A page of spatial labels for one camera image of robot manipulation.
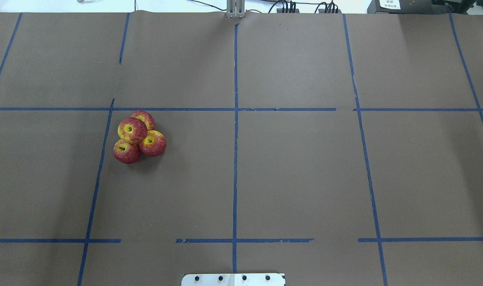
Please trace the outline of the lone red yellow apple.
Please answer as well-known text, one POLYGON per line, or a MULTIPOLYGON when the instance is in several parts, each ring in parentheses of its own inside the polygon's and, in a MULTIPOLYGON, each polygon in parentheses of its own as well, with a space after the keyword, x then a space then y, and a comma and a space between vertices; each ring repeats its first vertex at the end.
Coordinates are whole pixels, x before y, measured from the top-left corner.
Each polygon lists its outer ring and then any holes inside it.
POLYGON ((146 138, 147 132, 145 123, 133 117, 121 121, 117 128, 120 139, 131 144, 141 143, 146 138))

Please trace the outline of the right red yellow apple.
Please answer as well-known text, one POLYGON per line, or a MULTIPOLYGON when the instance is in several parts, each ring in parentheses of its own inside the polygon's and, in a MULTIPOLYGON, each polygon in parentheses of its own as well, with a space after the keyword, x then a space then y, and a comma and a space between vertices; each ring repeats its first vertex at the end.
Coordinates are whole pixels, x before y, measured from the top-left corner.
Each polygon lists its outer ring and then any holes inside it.
POLYGON ((139 149, 149 157, 158 157, 165 152, 167 141, 165 136, 156 130, 149 130, 147 136, 139 143, 139 149))

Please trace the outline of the white metal base plate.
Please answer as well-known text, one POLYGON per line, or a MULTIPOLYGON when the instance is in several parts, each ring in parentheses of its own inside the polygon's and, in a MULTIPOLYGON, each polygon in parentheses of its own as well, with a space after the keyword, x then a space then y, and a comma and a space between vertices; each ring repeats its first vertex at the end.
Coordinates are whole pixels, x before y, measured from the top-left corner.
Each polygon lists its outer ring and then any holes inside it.
POLYGON ((285 286, 281 273, 215 273, 187 274, 182 286, 285 286))

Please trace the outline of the grey device box with label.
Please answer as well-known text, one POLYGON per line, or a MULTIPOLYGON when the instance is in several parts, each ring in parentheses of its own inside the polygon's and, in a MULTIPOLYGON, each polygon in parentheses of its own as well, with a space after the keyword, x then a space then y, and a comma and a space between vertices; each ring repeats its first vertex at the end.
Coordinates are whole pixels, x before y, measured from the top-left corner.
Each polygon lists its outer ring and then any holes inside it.
POLYGON ((449 9, 438 0, 372 0, 367 14, 448 14, 449 9))

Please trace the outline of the brown paper table cover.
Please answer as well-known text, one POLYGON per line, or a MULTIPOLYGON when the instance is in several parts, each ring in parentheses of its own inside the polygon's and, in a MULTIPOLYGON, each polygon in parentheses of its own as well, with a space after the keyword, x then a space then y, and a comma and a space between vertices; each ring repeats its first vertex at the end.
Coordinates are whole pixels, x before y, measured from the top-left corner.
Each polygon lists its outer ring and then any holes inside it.
POLYGON ((233 272, 483 286, 483 16, 0 13, 0 286, 233 272))

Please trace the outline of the grey aluminium post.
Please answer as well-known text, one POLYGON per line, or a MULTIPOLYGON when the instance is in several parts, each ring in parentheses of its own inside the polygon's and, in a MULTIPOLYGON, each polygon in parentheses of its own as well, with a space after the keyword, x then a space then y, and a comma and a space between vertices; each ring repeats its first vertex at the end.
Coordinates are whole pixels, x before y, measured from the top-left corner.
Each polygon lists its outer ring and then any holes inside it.
POLYGON ((245 18, 245 0, 227 0, 226 1, 226 16, 232 18, 245 18))

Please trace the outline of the left red yellow apple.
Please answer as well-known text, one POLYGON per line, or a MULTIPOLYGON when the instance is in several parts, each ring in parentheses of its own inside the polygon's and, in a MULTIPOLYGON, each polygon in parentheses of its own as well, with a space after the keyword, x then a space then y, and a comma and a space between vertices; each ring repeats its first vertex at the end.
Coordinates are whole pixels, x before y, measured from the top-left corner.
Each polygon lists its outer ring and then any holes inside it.
POLYGON ((113 156, 123 164, 133 164, 141 158, 142 152, 137 144, 120 139, 113 147, 113 156))

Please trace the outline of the top red yellow apple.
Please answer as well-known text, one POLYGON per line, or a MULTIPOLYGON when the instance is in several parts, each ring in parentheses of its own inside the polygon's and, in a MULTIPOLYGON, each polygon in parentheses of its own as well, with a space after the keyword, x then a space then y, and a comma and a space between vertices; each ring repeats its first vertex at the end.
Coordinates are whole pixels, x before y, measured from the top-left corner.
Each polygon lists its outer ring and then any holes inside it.
POLYGON ((131 114, 131 118, 139 119, 143 123, 145 123, 147 130, 154 130, 156 126, 155 119, 151 116, 150 113, 146 112, 145 110, 137 110, 131 114))

